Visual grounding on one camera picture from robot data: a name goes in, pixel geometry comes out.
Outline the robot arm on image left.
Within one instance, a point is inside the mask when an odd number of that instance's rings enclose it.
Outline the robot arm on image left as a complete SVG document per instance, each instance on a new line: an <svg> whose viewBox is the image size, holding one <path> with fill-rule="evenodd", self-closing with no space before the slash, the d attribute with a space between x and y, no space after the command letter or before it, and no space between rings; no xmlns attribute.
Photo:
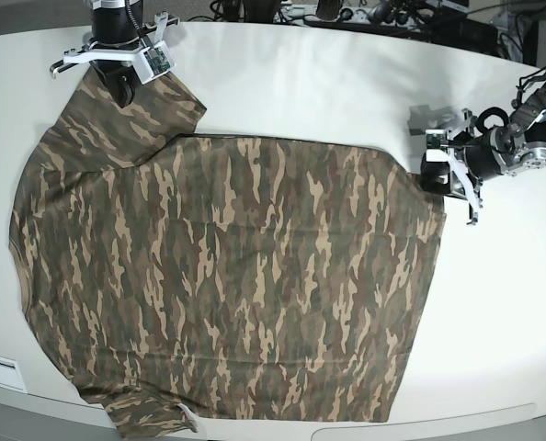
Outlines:
<svg viewBox="0 0 546 441"><path fill-rule="evenodd" d="M56 77L76 65L88 64L120 107L128 106L136 88L167 74L175 61L165 31L179 22L168 12L143 22L143 1L88 1L91 34L81 49L70 49L50 67Z"/></svg>

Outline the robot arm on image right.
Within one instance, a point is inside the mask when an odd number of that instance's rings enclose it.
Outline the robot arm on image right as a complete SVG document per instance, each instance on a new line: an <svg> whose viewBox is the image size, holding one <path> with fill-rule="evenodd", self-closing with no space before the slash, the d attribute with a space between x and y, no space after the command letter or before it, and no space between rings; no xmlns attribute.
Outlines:
<svg viewBox="0 0 546 441"><path fill-rule="evenodd" d="M462 119L426 131L420 186L469 204L471 224L483 206L483 183L546 168L546 65L518 79L513 112L469 109Z"/></svg>

